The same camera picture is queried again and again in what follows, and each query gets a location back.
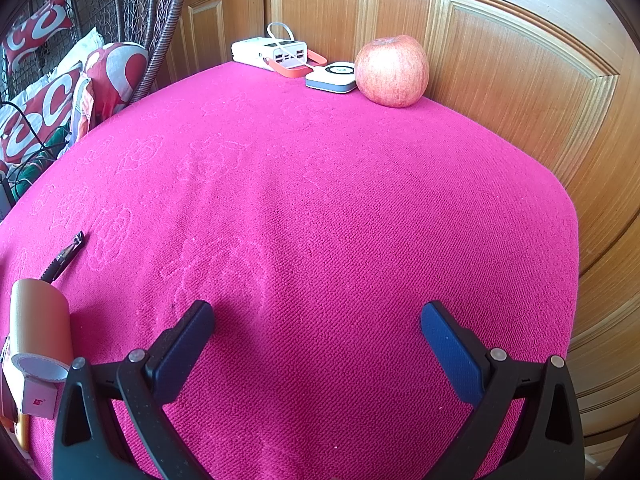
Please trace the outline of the small white medicine box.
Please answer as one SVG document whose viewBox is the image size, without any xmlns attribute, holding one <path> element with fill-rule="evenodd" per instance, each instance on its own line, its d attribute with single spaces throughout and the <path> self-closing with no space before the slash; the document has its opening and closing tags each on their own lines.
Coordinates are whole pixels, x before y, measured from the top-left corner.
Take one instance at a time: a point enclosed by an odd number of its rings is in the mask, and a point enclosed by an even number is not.
<svg viewBox="0 0 640 480">
<path fill-rule="evenodd" d="M 33 353 L 2 354 L 2 372 L 18 411 L 44 419 L 55 419 L 58 390 L 68 368 L 58 361 Z"/>
</svg>

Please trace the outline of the brown tape roll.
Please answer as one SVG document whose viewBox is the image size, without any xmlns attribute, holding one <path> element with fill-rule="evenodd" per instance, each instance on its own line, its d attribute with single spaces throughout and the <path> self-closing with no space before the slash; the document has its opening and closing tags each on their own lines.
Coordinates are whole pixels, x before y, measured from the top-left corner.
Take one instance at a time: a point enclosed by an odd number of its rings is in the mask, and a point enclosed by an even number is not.
<svg viewBox="0 0 640 480">
<path fill-rule="evenodd" d="M 53 285 L 35 278 L 11 289 L 10 358 L 25 376 L 65 382 L 74 359 L 70 306 Z"/>
</svg>

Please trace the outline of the black pen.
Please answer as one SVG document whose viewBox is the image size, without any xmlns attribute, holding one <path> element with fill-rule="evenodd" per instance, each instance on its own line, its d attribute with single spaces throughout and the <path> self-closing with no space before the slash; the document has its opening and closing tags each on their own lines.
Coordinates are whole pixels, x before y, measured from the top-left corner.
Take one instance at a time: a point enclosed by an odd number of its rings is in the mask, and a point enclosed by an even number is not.
<svg viewBox="0 0 640 480">
<path fill-rule="evenodd" d="M 80 231 L 74 236 L 73 241 L 56 255 L 48 265 L 47 269 L 44 270 L 43 274 L 40 276 L 40 280 L 52 284 L 72 263 L 84 245 L 85 233 Z"/>
</svg>

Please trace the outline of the magenta tablecloth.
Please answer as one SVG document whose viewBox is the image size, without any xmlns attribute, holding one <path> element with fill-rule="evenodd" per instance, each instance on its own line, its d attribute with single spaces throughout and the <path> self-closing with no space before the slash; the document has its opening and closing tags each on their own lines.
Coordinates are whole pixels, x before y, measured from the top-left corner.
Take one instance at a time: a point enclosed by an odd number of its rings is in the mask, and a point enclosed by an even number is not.
<svg viewBox="0 0 640 480">
<path fill-rule="evenodd" d="M 195 300 L 212 339 L 166 408 L 217 479 L 419 479 L 468 416 L 420 331 L 565 356 L 578 222 L 554 174 L 430 100 L 376 105 L 238 63 L 88 133 L 1 225 L 1 290 L 58 279 L 74 351 L 118 361 Z"/>
</svg>

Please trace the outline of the red white back cushion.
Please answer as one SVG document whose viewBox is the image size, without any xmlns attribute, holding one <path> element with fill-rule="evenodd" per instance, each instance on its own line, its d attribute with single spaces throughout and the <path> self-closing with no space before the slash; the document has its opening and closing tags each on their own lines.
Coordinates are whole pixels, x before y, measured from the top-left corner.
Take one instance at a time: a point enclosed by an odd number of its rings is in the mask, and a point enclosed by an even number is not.
<svg viewBox="0 0 640 480">
<path fill-rule="evenodd" d="M 17 165 L 47 143 L 70 120 L 80 65 L 53 77 L 28 100 L 1 107 L 1 160 Z"/>
</svg>

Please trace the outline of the red white round cushion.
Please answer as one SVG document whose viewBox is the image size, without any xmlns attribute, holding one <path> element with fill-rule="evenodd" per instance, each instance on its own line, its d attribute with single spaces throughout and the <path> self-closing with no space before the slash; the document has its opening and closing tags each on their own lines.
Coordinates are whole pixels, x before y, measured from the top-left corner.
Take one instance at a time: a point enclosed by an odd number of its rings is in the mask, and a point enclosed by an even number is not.
<svg viewBox="0 0 640 480">
<path fill-rule="evenodd" d="M 148 51 L 135 42 L 104 44 L 88 55 L 85 74 L 92 82 L 98 124 L 129 104 L 148 62 Z"/>
</svg>

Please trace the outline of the red apple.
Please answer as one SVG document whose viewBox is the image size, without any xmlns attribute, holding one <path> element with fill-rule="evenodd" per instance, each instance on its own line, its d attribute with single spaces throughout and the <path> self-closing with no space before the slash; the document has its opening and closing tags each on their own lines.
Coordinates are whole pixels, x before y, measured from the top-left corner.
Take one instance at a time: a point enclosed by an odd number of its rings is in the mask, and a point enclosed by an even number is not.
<svg viewBox="0 0 640 480">
<path fill-rule="evenodd" d="M 355 78 L 368 100 L 404 108 L 424 95 L 430 68 L 422 44 L 411 36 L 399 35 L 365 44 L 356 56 Z"/>
</svg>

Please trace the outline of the white blue round-dial box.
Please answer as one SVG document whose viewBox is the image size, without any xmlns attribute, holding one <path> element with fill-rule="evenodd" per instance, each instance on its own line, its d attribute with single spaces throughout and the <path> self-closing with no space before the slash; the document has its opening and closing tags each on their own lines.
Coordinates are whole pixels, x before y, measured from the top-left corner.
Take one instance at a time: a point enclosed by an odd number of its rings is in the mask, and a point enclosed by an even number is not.
<svg viewBox="0 0 640 480">
<path fill-rule="evenodd" d="M 337 94 L 346 94 L 356 88 L 355 64 L 352 62 L 334 62 L 325 66 L 316 66 L 305 76 L 307 88 Z"/>
</svg>

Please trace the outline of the red white headrest pillow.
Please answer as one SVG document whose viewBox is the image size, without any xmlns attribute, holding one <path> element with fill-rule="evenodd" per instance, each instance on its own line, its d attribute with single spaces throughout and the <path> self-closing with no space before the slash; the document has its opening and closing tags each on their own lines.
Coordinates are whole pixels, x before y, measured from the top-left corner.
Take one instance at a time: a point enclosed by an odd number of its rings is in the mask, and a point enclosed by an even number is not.
<svg viewBox="0 0 640 480">
<path fill-rule="evenodd" d="M 67 0 L 47 0 L 42 6 L 4 37 L 2 47 L 8 62 L 8 74 L 20 67 L 26 56 L 36 52 L 52 36 L 73 27 Z"/>
</svg>

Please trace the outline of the white power bank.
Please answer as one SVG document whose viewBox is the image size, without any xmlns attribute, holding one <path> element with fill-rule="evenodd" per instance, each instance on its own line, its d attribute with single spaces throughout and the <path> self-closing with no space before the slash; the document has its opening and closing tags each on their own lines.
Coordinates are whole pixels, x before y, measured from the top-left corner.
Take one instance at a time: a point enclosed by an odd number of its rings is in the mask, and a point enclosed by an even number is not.
<svg viewBox="0 0 640 480">
<path fill-rule="evenodd" d="M 269 61 L 292 70 L 308 61 L 307 45 L 303 41 L 254 37 L 235 41 L 231 45 L 232 60 L 271 70 Z"/>
</svg>

